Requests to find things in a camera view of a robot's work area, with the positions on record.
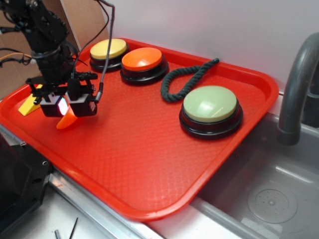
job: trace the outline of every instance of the sink drain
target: sink drain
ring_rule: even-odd
[[[297,212],[294,194],[280,185],[269,183],[254,188],[248,196],[252,214],[267,223],[284,223]]]

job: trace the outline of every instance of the tray rim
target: tray rim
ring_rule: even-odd
[[[122,38],[125,40],[131,49],[135,49],[138,47],[156,47],[157,49],[161,50],[162,53],[165,55],[168,62],[171,61],[174,55],[178,55],[178,58],[187,58],[189,61],[189,64],[183,64],[183,66],[191,66],[191,65],[197,65],[197,64],[203,64],[204,62],[209,61],[209,59],[199,57],[199,56],[193,56],[187,53],[182,53],[170,49],[165,49],[162,47],[157,47],[154,45]],[[83,55],[81,55],[82,59],[86,59],[89,54],[89,51],[85,51]],[[218,168],[222,165],[222,163],[227,159],[227,157],[233,152],[233,150],[240,144],[240,142],[249,134],[249,132],[254,128],[254,126],[261,120],[261,118],[267,113],[269,108],[273,105],[273,103],[276,101],[278,95],[279,95],[279,88],[277,83],[274,81],[273,78],[270,76],[250,70],[247,68],[234,66],[231,64],[227,64],[224,62],[220,62],[216,70],[233,70],[234,72],[241,73],[241,74],[248,74],[253,77],[258,76],[260,79],[262,79],[262,82],[259,82],[258,84],[261,84],[263,86],[267,86],[268,89],[261,89],[263,93],[265,94],[265,102],[264,104],[254,113],[253,119],[249,119],[245,123],[245,127],[242,127],[240,129],[240,134],[236,134],[233,136],[231,141],[227,144],[227,148],[231,148],[231,150],[225,150],[222,149],[221,152],[215,157],[214,164],[218,163],[218,167],[216,168],[214,166],[214,169],[211,169],[211,164],[202,172],[202,174],[198,177],[198,179],[192,184],[191,187],[188,188],[187,191],[183,195],[181,195],[180,199],[174,202],[171,205],[168,205],[167,207],[162,208],[161,210],[158,210],[156,212],[154,211],[140,211],[137,209],[134,209],[130,207],[127,203],[123,202],[122,200],[115,198],[114,194],[107,191],[106,188],[103,188],[102,185],[100,185],[98,182],[93,181],[89,176],[84,174],[74,174],[75,171],[79,171],[75,166],[73,166],[71,163],[64,161],[64,159],[52,152],[52,150],[49,150],[46,148],[45,145],[41,144],[41,142],[38,142],[36,138],[32,137],[31,135],[24,132],[24,130],[17,125],[15,125],[13,122],[9,120],[9,118],[4,118],[3,115],[6,114],[6,111],[10,111],[10,108],[13,108],[17,104],[17,102],[20,102],[25,97],[27,97],[30,93],[28,90],[28,85],[24,85],[8,96],[6,96],[1,102],[0,102],[0,123],[5,126],[8,130],[10,130],[12,133],[14,133],[16,136],[21,138],[23,141],[29,143],[31,146],[33,146],[36,150],[38,150],[41,154],[43,154],[45,157],[47,157],[49,160],[50,158],[54,157],[55,164],[59,170],[61,170],[63,173],[65,173],[68,177],[70,177],[75,182],[79,183],[82,187],[84,187],[86,190],[91,192],[93,195],[98,197],[102,202],[106,203],[110,207],[112,207],[114,210],[119,211],[119,213],[127,218],[138,220],[138,221],[153,221],[158,220],[161,218],[164,218],[168,215],[171,215],[172,213],[180,210],[181,208],[185,207],[196,195],[196,193],[203,187],[205,182],[209,180],[209,178],[218,170]],[[67,164],[68,168],[59,168],[59,165],[61,164]]]

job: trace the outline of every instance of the white wall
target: white wall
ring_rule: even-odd
[[[264,72],[284,90],[319,0],[114,0],[114,37]]]

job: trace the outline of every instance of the green button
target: green button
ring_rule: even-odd
[[[221,86],[205,86],[191,91],[184,99],[185,113],[199,122],[213,123],[230,117],[236,110],[235,94]]]

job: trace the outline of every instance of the sink basin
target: sink basin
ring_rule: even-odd
[[[318,238],[319,130],[303,125],[300,142],[285,146],[277,122],[267,114],[193,205],[242,238]]]

